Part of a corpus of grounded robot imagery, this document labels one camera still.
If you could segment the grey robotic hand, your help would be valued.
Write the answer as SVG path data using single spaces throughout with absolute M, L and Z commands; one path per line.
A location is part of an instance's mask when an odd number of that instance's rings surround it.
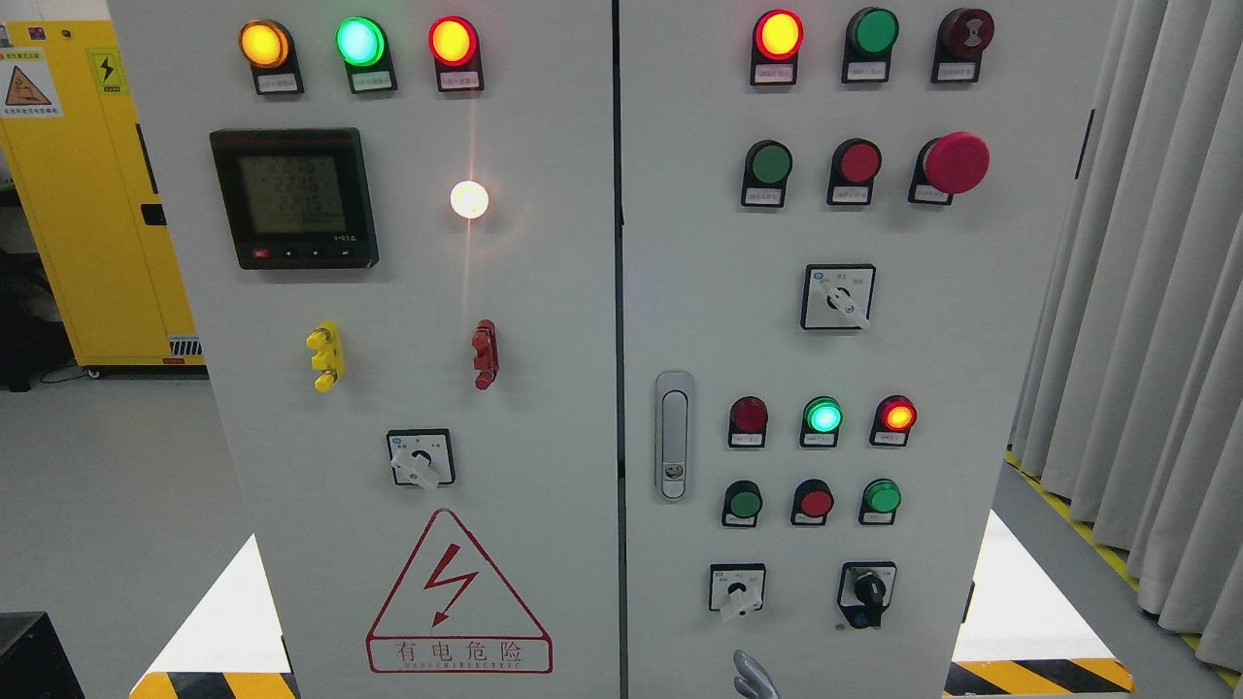
M 735 690 L 747 699 L 778 699 L 781 693 L 778 693 L 774 682 L 769 677 L 764 667 L 759 664 L 753 655 L 746 654 L 745 650 L 733 650 L 732 660 L 735 664 L 735 678 L 733 687 Z

